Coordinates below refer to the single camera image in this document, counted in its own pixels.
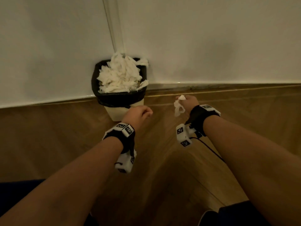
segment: dark shoe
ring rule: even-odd
[[[219,214],[213,210],[207,210],[202,215],[198,226],[217,226],[219,221]]]

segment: black wristband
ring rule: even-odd
[[[191,123],[190,127],[196,129],[205,137],[203,124],[205,119],[212,115],[220,116],[220,112],[209,105],[197,105],[191,110],[189,119],[185,124]]]
[[[135,130],[131,125],[119,123],[105,133],[103,140],[107,137],[117,137],[121,141],[121,154],[130,151],[130,155],[134,156]]]

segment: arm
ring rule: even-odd
[[[195,97],[186,98],[181,102],[190,113],[199,103]],[[207,117],[203,129],[250,201],[270,223],[301,224],[301,159],[298,156],[219,116]]]
[[[147,106],[131,108],[122,122],[137,131],[152,115]],[[108,137],[37,186],[0,218],[0,225],[83,225],[123,149]]]

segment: black cable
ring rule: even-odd
[[[210,151],[212,151],[217,157],[219,157],[220,160],[222,160],[224,163],[226,163],[222,157],[220,157],[217,153],[215,153],[215,151],[213,151],[207,144],[205,144],[202,140],[200,140]]]

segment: wall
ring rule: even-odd
[[[93,95],[114,52],[102,0],[0,0],[0,107]]]
[[[301,0],[118,0],[152,83],[300,83]]]

